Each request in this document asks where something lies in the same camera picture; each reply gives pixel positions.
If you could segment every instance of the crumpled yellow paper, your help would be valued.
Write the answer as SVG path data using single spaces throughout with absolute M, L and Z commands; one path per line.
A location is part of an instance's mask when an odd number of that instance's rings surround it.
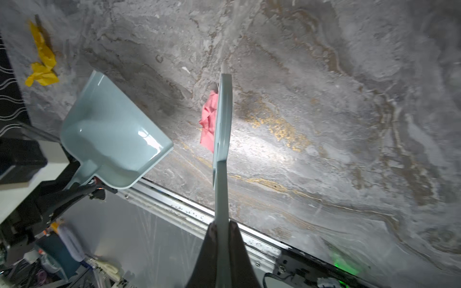
M 56 59 L 53 52 L 45 44 L 45 39 L 38 30 L 37 26 L 35 26 L 31 21 L 29 21 L 29 26 L 32 36 L 34 37 L 35 45 L 37 46 L 38 56 L 43 64 L 38 62 L 32 63 L 31 67 L 34 73 L 26 79 L 25 84 L 30 87 L 32 86 L 34 80 L 39 82 L 42 86 L 59 82 L 56 74 L 51 71 L 51 69 L 53 69 L 56 65 Z

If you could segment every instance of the marble surface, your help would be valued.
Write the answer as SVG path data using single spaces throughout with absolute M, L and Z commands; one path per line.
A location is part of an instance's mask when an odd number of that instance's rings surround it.
M 233 75 L 234 219 L 382 286 L 461 281 L 456 0 L 3 0 L 35 126 L 58 134 L 93 68 L 174 141 L 146 177 L 214 205 L 201 107 Z M 38 19 L 60 82 L 24 80 Z

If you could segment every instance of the metal frame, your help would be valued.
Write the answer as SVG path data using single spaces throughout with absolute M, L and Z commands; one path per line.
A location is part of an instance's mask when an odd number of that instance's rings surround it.
M 214 211 L 145 178 L 127 190 L 117 193 L 158 217 L 203 239 L 208 225 L 214 220 Z M 264 272 L 272 272 L 282 249 L 291 246 L 279 242 L 241 223 L 238 224 L 252 265 Z

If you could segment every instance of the dustpan handle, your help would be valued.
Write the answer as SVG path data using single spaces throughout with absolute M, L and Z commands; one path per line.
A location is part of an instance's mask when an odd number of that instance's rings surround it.
M 81 163 L 80 167 L 77 169 L 65 189 L 70 189 L 75 182 L 79 183 L 80 186 L 88 184 L 88 182 L 90 182 L 90 180 L 95 175 L 98 168 L 99 167 L 91 160 L 87 160 Z
M 216 287 L 231 287 L 229 259 L 229 198 L 227 192 L 227 155 L 232 124 L 232 76 L 221 74 L 218 110 L 214 134 L 213 187 L 215 223 L 218 233 Z

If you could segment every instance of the dustpan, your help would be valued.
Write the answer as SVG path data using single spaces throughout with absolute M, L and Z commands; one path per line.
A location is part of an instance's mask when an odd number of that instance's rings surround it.
M 80 167 L 67 185 L 94 176 L 127 189 L 173 150 L 173 142 L 107 76 L 93 71 L 61 129 Z

